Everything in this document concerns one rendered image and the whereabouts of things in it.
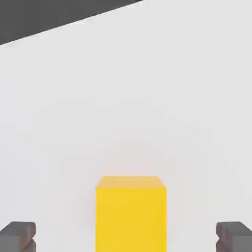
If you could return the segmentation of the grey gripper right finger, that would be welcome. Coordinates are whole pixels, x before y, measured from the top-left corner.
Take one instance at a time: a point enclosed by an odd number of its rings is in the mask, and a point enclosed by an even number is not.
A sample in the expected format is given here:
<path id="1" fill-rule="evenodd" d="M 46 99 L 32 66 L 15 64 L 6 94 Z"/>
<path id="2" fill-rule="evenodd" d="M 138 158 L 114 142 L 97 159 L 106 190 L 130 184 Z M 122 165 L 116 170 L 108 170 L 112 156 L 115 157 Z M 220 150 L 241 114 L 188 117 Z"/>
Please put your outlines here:
<path id="1" fill-rule="evenodd" d="M 242 222 L 218 222 L 216 234 L 216 252 L 252 252 L 252 230 Z"/>

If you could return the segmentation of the small yellow cube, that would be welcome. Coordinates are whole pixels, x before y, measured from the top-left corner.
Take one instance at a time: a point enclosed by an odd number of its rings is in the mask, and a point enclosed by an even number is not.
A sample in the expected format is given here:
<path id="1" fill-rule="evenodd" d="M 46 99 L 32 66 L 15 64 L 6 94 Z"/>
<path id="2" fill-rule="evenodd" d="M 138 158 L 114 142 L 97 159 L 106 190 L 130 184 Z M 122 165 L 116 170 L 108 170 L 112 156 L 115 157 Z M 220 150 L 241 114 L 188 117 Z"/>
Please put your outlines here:
<path id="1" fill-rule="evenodd" d="M 167 189 L 157 176 L 103 176 L 95 252 L 167 252 Z"/>

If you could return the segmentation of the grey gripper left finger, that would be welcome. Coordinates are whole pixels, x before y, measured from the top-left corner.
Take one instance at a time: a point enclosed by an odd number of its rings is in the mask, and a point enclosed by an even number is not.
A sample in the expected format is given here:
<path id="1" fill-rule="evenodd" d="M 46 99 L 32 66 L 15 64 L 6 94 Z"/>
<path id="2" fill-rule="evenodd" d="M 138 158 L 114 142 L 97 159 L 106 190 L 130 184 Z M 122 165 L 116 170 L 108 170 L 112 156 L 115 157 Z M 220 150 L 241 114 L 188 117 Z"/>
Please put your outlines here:
<path id="1" fill-rule="evenodd" d="M 36 252 L 35 222 L 12 221 L 0 231 L 0 252 Z"/>

